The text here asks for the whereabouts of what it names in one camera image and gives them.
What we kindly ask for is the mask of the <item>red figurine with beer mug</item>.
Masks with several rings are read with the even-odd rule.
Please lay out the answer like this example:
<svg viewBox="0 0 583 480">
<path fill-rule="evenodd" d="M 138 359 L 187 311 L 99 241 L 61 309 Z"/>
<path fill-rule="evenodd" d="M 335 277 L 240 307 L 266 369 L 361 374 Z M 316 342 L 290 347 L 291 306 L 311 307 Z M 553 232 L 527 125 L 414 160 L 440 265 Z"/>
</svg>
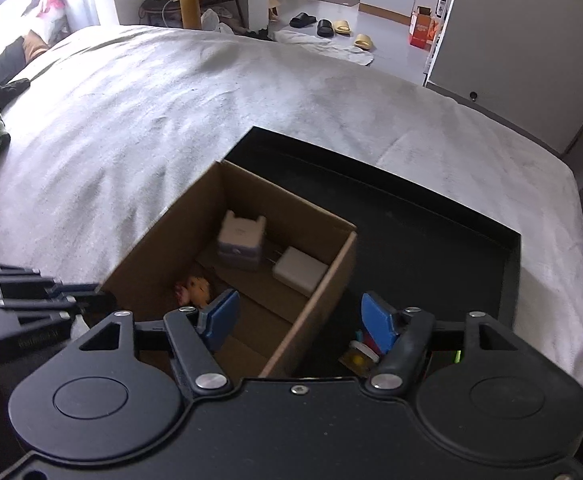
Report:
<svg viewBox="0 0 583 480">
<path fill-rule="evenodd" d="M 382 356 L 371 335 L 366 330 L 357 330 L 347 350 L 340 356 L 339 363 L 355 376 L 366 378 Z"/>
</svg>

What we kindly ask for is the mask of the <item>pink cube robot toy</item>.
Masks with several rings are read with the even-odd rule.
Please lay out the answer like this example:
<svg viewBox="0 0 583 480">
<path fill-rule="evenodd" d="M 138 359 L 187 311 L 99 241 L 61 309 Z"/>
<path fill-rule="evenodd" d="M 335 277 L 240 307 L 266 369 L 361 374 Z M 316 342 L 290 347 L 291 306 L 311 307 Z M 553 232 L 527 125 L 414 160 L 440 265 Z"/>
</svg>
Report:
<svg viewBox="0 0 583 480">
<path fill-rule="evenodd" d="M 239 218 L 233 210 L 226 211 L 218 243 L 218 258 L 226 266 L 254 271 L 258 269 L 266 230 L 266 218 Z"/>
</svg>

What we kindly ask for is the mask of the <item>black slipper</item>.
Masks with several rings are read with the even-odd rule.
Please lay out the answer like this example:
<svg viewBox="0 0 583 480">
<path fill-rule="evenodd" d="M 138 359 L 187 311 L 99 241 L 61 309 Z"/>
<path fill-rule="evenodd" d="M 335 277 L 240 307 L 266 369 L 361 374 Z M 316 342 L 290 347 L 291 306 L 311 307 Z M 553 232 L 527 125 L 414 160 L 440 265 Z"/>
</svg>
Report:
<svg viewBox="0 0 583 480">
<path fill-rule="evenodd" d="M 316 34 L 321 38 L 333 38 L 335 36 L 334 26 L 331 21 L 320 20 L 316 24 Z"/>
<path fill-rule="evenodd" d="M 307 12 L 300 12 L 289 21 L 292 28 L 305 28 L 316 23 L 316 17 Z"/>
</svg>

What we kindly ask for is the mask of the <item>white power adapter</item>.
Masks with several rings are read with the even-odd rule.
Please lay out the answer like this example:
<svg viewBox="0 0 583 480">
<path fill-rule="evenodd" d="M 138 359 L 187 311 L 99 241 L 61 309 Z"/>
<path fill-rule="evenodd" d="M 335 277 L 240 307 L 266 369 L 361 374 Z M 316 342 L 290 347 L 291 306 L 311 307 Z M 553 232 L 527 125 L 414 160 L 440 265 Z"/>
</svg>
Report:
<svg viewBox="0 0 583 480">
<path fill-rule="evenodd" d="M 311 297 L 327 269 L 327 264 L 297 248 L 288 247 L 275 262 L 272 273 L 277 281 L 305 297 Z"/>
</svg>

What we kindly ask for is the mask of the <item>yellow slipper left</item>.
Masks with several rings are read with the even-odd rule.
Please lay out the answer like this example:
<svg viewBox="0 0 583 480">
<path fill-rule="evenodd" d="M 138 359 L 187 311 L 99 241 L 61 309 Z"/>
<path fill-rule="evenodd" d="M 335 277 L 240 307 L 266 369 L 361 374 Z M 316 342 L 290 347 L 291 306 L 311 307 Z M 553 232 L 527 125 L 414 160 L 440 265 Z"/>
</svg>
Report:
<svg viewBox="0 0 583 480">
<path fill-rule="evenodd" d="M 346 20 L 333 21 L 334 33 L 339 36 L 351 35 L 351 27 Z"/>
</svg>

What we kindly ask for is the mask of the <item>black slipper left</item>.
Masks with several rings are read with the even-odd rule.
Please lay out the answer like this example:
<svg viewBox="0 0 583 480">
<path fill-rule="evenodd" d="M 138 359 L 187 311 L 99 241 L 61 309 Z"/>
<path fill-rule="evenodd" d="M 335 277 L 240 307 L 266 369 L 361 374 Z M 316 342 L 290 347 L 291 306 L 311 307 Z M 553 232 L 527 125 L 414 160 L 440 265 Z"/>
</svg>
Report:
<svg viewBox="0 0 583 480">
<path fill-rule="evenodd" d="M 289 21 L 292 28 L 305 28 L 316 23 L 316 17 L 307 12 L 300 12 Z"/>
</svg>

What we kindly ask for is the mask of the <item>small pink doll figurine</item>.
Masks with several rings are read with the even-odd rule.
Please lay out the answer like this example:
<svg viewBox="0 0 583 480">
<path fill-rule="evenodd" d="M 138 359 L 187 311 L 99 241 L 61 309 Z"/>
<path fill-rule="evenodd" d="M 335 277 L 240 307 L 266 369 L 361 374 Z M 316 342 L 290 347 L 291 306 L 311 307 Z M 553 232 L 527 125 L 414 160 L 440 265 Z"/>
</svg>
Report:
<svg viewBox="0 0 583 480">
<path fill-rule="evenodd" d="M 189 275 L 175 285 L 175 297 L 179 307 L 195 307 L 201 310 L 211 302 L 210 283 L 202 276 Z"/>
</svg>

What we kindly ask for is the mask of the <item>orange cardboard box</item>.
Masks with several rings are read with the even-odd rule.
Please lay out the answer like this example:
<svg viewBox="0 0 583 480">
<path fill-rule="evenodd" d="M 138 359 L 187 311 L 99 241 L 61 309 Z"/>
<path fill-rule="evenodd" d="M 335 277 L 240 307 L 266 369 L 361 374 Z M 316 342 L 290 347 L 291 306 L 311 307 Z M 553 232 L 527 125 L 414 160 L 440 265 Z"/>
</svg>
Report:
<svg viewBox="0 0 583 480">
<path fill-rule="evenodd" d="M 409 44 L 429 51 L 439 32 L 440 23 L 440 18 L 436 17 L 429 6 L 416 6 L 411 16 Z"/>
</svg>

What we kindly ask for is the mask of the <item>black slipper right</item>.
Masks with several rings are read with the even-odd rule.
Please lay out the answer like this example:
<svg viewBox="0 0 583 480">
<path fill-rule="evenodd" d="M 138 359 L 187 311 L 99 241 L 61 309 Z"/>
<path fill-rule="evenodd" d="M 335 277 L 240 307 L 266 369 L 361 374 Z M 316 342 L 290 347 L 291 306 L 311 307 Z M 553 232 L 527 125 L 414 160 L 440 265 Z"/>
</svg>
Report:
<svg viewBox="0 0 583 480">
<path fill-rule="evenodd" d="M 335 36 L 334 26 L 331 21 L 320 20 L 316 24 L 316 34 L 321 38 L 333 38 Z"/>
</svg>

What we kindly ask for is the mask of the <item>white cabinet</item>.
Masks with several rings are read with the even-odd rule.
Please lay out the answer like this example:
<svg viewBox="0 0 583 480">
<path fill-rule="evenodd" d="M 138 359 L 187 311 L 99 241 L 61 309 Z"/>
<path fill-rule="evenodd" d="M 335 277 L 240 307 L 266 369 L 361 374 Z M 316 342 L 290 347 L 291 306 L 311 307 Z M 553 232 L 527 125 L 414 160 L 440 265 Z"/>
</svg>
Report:
<svg viewBox="0 0 583 480">
<path fill-rule="evenodd" d="M 564 154 L 583 127 L 583 0 L 452 0 L 426 84 Z"/>
</svg>

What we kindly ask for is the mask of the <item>yellow slipper right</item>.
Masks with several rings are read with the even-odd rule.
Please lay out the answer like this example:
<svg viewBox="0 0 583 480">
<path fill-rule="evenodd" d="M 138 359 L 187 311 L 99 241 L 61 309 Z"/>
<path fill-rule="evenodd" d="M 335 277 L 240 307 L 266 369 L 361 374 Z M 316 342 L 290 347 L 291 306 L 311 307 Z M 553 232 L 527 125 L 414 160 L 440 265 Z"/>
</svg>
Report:
<svg viewBox="0 0 583 480">
<path fill-rule="evenodd" d="M 372 38 L 365 34 L 358 34 L 355 37 L 354 46 L 363 51 L 372 51 L 375 49 Z"/>
</svg>

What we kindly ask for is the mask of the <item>white floor mat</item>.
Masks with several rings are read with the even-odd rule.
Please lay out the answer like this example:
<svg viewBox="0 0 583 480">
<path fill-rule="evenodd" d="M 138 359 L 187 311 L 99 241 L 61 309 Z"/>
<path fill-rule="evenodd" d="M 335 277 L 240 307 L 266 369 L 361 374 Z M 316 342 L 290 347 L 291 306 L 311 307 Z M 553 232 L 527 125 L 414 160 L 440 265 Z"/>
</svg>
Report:
<svg viewBox="0 0 583 480">
<path fill-rule="evenodd" d="M 280 44 L 288 44 L 288 46 L 360 66 L 369 66 L 374 62 L 374 55 L 359 47 L 338 44 L 330 39 L 314 37 L 294 30 L 278 30 L 274 32 L 274 40 Z"/>
</svg>

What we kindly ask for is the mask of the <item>black shallow tray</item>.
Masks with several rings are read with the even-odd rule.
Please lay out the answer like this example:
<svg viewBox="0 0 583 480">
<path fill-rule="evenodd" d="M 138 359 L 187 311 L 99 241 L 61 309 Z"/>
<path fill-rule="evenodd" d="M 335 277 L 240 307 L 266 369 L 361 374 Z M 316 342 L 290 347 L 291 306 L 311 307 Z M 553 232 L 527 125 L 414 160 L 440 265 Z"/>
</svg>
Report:
<svg viewBox="0 0 583 480">
<path fill-rule="evenodd" d="M 339 359 L 361 330 L 365 292 L 447 324 L 482 311 L 513 326 L 521 253 L 515 230 L 387 170 L 259 127 L 225 158 L 357 228 L 349 284 L 295 376 L 349 375 Z"/>
</svg>

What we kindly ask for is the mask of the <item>black spray bottle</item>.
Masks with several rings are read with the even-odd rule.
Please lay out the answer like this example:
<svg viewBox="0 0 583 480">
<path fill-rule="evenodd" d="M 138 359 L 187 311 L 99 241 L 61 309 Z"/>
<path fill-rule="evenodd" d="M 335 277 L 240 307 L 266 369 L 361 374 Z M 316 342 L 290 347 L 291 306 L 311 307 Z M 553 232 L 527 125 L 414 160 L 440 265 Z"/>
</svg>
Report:
<svg viewBox="0 0 583 480">
<path fill-rule="evenodd" d="M 444 18 L 445 11 L 447 10 L 447 5 L 448 5 L 448 0 L 437 0 L 435 14 L 436 14 L 437 18 L 440 18 L 440 20 L 442 20 L 442 18 Z"/>
</svg>

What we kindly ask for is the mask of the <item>yellow slipper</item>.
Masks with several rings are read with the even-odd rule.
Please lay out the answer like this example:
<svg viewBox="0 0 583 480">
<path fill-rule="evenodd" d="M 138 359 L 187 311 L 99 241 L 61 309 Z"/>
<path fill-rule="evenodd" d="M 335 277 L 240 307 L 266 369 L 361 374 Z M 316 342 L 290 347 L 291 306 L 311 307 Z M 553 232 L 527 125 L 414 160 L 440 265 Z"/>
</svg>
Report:
<svg viewBox="0 0 583 480">
<path fill-rule="evenodd" d="M 346 20 L 333 21 L 334 33 L 339 36 L 351 35 L 351 27 Z"/>
<path fill-rule="evenodd" d="M 372 38 L 365 34 L 358 34 L 355 37 L 354 46 L 363 51 L 372 51 L 375 49 Z"/>
</svg>

